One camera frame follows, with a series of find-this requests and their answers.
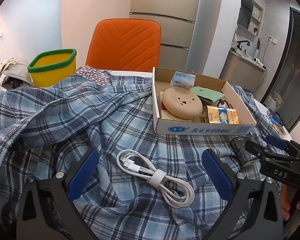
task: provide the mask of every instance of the plaid shirt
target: plaid shirt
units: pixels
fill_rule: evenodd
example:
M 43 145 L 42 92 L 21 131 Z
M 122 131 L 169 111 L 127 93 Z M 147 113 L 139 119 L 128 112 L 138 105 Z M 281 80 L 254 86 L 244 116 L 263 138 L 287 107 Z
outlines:
M 72 75 L 51 88 L 0 92 L 0 223 L 13 232 L 29 176 L 47 179 L 67 171 L 93 147 L 100 153 L 98 169 L 74 204 L 97 237 L 202 238 L 227 205 L 202 166 L 202 152 L 212 148 L 235 172 L 240 169 L 251 179 L 264 179 L 260 164 L 240 168 L 231 136 L 154 133 L 151 79 L 106 74 L 111 82 L 104 88 Z M 251 94 L 234 89 L 258 122 L 249 137 L 266 146 L 265 135 L 277 134 L 269 118 L 260 113 Z M 116 155 L 123 149 L 134 149 L 168 175 L 188 181 L 195 190 L 193 203 L 171 208 L 144 179 L 122 172 Z M 51 208 L 59 220 L 53 204 Z

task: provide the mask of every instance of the white table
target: white table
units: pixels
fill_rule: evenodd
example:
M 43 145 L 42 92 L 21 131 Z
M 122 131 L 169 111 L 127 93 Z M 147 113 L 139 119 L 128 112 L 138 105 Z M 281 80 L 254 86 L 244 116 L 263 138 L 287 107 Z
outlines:
M 139 77 L 152 77 L 152 73 L 151 72 L 138 72 L 138 71 L 118 71 L 118 70 L 113 70 L 111 71 L 111 74 L 114 76 L 139 76 Z M 267 115 L 267 111 L 268 109 L 261 104 L 259 101 L 255 100 L 255 103 L 258 107 L 258 109 L 260 110 L 260 112 L 262 114 Z M 290 134 L 288 133 L 287 129 L 285 127 L 283 127 L 284 131 L 286 132 L 286 135 L 283 137 L 283 139 L 287 140 L 287 141 L 291 141 L 292 138 L 290 136 Z

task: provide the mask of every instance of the yellow bin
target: yellow bin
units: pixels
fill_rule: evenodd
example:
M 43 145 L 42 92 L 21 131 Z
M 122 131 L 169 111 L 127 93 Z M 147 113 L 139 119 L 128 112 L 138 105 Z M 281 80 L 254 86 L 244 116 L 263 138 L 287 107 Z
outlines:
M 75 49 L 57 49 L 40 53 L 28 66 L 36 87 L 50 87 L 76 70 Z

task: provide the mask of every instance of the black faucet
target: black faucet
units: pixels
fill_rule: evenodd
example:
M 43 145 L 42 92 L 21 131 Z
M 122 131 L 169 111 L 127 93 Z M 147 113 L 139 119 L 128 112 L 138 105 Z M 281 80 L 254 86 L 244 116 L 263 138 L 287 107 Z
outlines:
M 243 43 L 243 42 L 246 42 L 246 43 L 247 43 L 247 46 L 250 46 L 250 41 L 247 41 L 247 40 L 245 40 L 245 41 L 237 41 L 237 43 L 238 43 L 237 48 L 238 48 L 239 50 L 242 50 L 242 46 L 240 47 L 240 45 L 241 45 L 241 43 Z

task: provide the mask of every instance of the chair backrest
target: chair backrest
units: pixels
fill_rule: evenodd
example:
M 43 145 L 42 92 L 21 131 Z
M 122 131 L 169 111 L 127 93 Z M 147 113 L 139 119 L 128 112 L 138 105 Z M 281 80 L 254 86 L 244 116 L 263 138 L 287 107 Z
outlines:
M 107 19 L 94 30 L 86 65 L 98 69 L 152 71 L 158 66 L 161 27 L 142 19 Z

